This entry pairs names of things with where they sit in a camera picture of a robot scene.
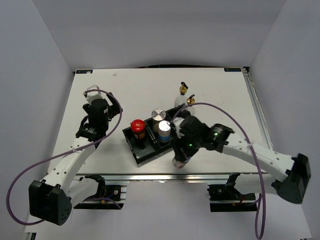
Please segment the spice jar with red label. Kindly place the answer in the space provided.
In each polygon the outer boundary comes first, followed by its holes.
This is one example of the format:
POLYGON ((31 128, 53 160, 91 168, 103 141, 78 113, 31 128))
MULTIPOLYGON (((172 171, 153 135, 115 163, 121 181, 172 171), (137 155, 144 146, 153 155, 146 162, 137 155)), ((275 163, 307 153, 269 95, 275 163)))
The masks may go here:
POLYGON ((187 161, 178 161, 175 158, 172 159, 172 164, 177 169, 182 169, 188 162, 187 161))

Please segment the blue-label silver-lid jar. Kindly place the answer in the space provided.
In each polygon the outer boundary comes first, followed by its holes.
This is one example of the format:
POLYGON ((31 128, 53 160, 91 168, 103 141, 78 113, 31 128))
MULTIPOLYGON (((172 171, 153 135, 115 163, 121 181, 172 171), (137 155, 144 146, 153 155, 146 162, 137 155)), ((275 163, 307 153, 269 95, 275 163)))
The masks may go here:
POLYGON ((162 120, 158 124, 158 138, 161 143, 167 143, 170 141, 171 125, 167 120, 162 120))

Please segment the clear glass oil bottle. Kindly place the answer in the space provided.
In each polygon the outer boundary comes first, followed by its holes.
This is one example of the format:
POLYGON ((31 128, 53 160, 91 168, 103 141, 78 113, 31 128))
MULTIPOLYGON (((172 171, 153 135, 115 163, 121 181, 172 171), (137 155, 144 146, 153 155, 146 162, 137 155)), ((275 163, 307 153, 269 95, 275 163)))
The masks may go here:
POLYGON ((195 95, 192 94, 190 97, 187 98, 186 100, 186 108, 183 110, 186 113, 189 113, 191 116, 194 116, 196 113, 195 107, 193 104, 195 104, 195 95))

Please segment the red-lid orange sauce jar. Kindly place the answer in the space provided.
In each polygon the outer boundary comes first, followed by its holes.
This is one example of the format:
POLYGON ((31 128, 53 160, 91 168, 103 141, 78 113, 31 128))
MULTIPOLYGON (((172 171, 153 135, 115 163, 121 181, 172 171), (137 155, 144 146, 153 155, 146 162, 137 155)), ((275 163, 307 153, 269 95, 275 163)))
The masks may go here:
POLYGON ((130 124, 131 131, 134 136, 135 142, 142 146, 146 138, 146 125, 141 119, 135 119, 130 124))

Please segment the clear shaker with steel lid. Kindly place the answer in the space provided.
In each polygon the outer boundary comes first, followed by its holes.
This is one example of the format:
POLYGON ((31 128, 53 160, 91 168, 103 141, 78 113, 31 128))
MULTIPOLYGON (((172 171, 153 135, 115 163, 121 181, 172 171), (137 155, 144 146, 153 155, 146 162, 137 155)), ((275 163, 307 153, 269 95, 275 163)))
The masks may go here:
POLYGON ((151 112, 152 129, 155 133, 159 132, 159 123, 166 119, 166 112, 161 108, 156 108, 151 112))

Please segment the glass bottle with brown residue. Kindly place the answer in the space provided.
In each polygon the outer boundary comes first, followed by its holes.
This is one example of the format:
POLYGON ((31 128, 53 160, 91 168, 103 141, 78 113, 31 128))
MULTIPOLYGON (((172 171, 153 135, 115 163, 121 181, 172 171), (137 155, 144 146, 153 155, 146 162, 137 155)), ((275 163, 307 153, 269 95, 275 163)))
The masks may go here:
POLYGON ((188 92, 188 86, 183 81, 180 84, 181 86, 179 87, 179 95, 175 98, 174 108, 177 108, 187 103, 186 93, 188 92))

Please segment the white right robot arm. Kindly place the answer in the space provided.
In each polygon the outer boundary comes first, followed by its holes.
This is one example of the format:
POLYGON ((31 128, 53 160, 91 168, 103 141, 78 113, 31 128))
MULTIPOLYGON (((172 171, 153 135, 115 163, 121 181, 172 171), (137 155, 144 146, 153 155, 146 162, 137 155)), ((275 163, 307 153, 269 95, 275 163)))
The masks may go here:
POLYGON ((172 123, 177 134, 172 142, 175 154, 173 161, 179 168, 188 163, 201 148, 216 151, 266 171, 271 176, 270 186, 283 200, 292 204, 303 202, 311 178, 307 156, 301 153, 297 156, 278 153, 250 143, 222 124, 208 127, 192 115, 176 117, 172 123))

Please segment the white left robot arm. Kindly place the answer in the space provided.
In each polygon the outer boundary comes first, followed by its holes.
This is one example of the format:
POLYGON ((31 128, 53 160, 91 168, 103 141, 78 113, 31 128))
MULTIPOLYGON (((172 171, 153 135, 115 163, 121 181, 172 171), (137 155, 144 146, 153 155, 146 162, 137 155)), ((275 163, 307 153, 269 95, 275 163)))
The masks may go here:
POLYGON ((73 207, 85 200, 99 200, 106 194, 105 179, 97 174, 86 175, 76 184, 74 177, 101 141, 112 132, 109 123, 122 108, 112 93, 103 98, 102 90, 84 92, 86 112, 68 153, 42 180, 34 180, 28 188, 30 215, 55 225, 63 225, 73 207))

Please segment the black three-compartment tray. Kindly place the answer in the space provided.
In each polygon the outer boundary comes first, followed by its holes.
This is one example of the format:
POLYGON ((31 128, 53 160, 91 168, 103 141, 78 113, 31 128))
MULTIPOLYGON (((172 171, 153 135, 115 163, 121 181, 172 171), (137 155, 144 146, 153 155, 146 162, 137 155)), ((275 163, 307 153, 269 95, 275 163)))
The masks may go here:
MULTIPOLYGON (((166 110, 166 118, 164 121, 170 122, 174 115, 183 107, 180 105, 176 108, 171 108, 166 110)), ((164 153, 167 150, 172 149, 172 141, 176 138, 177 134, 175 131, 175 127, 170 124, 171 133, 170 140, 166 143, 162 143, 159 141, 158 133, 154 132, 152 126, 152 118, 148 118, 143 120, 145 123, 145 140, 142 146, 138 145, 135 141, 133 132, 131 130, 131 123, 129 127, 122 130, 125 140, 132 152, 132 155, 136 161, 136 163, 142 164, 143 162, 150 160, 152 158, 158 157, 160 154, 164 153)))

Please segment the left blue logo sticker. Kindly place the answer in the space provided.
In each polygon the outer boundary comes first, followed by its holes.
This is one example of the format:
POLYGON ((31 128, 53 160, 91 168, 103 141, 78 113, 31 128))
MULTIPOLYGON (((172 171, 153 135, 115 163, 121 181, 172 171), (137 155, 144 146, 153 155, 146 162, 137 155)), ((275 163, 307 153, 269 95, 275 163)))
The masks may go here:
POLYGON ((92 69, 77 69, 75 73, 78 74, 92 74, 93 70, 92 69))

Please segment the blue logo sticker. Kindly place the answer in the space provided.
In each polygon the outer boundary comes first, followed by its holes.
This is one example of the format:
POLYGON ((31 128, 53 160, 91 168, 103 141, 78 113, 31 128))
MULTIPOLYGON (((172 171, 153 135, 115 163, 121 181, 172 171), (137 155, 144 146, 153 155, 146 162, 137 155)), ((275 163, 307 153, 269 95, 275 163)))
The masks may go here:
POLYGON ((75 73, 78 74, 92 74, 93 70, 92 69, 77 69, 75 73))
POLYGON ((242 69, 239 67, 225 67, 225 72, 242 72, 242 69))

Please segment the right blue logo sticker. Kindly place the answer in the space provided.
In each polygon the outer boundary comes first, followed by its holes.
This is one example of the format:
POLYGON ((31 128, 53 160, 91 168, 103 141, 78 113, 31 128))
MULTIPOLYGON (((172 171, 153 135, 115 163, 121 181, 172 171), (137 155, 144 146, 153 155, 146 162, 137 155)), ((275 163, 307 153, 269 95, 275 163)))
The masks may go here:
POLYGON ((242 69, 239 67, 225 67, 225 72, 242 72, 242 69))

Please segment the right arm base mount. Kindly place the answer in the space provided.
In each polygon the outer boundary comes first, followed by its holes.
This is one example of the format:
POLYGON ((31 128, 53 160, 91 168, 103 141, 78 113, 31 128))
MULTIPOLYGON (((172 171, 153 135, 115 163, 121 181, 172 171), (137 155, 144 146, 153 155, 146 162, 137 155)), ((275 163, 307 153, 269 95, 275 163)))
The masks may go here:
POLYGON ((231 173, 224 184, 209 184, 209 206, 211 213, 256 212, 258 199, 254 193, 242 194, 236 190, 240 173, 231 173))

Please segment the aluminium front rail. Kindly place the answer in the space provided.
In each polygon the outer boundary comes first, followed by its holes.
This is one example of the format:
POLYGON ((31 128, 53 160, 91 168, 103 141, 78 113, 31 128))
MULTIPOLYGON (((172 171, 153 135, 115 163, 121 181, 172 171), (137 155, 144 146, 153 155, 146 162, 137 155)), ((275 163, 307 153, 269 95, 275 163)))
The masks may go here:
POLYGON ((225 183, 229 174, 102 174, 97 173, 107 181, 187 181, 194 183, 222 182, 225 183))

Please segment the aluminium rail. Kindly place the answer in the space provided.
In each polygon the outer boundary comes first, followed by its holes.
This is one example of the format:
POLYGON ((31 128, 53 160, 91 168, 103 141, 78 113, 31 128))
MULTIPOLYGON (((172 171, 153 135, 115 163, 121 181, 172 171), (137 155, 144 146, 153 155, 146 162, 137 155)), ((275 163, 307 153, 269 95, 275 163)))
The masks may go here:
POLYGON ((222 182, 225 183, 229 174, 102 174, 97 173, 107 181, 187 181, 194 183, 222 182))
POLYGON ((265 118, 265 114, 262 109, 259 97, 257 95, 253 80, 250 76, 250 68, 248 66, 244 66, 241 70, 242 70, 242 74, 244 77, 244 81, 247 86, 248 94, 251 99, 253 110, 254 110, 254 113, 255 113, 255 116, 256 116, 256 119, 258 122, 259 130, 262 135, 263 142, 269 149, 273 150, 274 146, 273 146, 272 139, 270 136, 270 132, 269 132, 266 118, 265 118))

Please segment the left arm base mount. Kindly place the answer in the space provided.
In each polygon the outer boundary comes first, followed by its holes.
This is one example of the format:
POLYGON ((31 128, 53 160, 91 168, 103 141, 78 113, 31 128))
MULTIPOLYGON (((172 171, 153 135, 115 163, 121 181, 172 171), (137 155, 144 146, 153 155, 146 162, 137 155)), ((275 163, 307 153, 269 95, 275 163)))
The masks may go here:
POLYGON ((74 179, 66 194, 74 209, 120 210, 126 199, 127 184, 88 174, 74 179))

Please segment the aluminium right side rail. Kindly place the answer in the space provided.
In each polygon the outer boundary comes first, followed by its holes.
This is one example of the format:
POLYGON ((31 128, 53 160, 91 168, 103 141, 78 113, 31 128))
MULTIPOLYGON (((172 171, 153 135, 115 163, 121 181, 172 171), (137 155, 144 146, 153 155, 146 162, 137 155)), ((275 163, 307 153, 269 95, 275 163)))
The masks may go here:
POLYGON ((257 95, 253 80, 250 76, 250 68, 248 66, 244 66, 241 70, 242 70, 242 74, 244 77, 244 81, 247 86, 248 94, 251 99, 253 110, 254 110, 254 113, 255 113, 255 116, 256 116, 256 119, 258 122, 259 130, 262 135, 263 142, 269 149, 273 150, 274 146, 273 146, 272 139, 270 136, 270 132, 269 132, 266 118, 265 118, 265 114, 262 109, 259 97, 257 95))

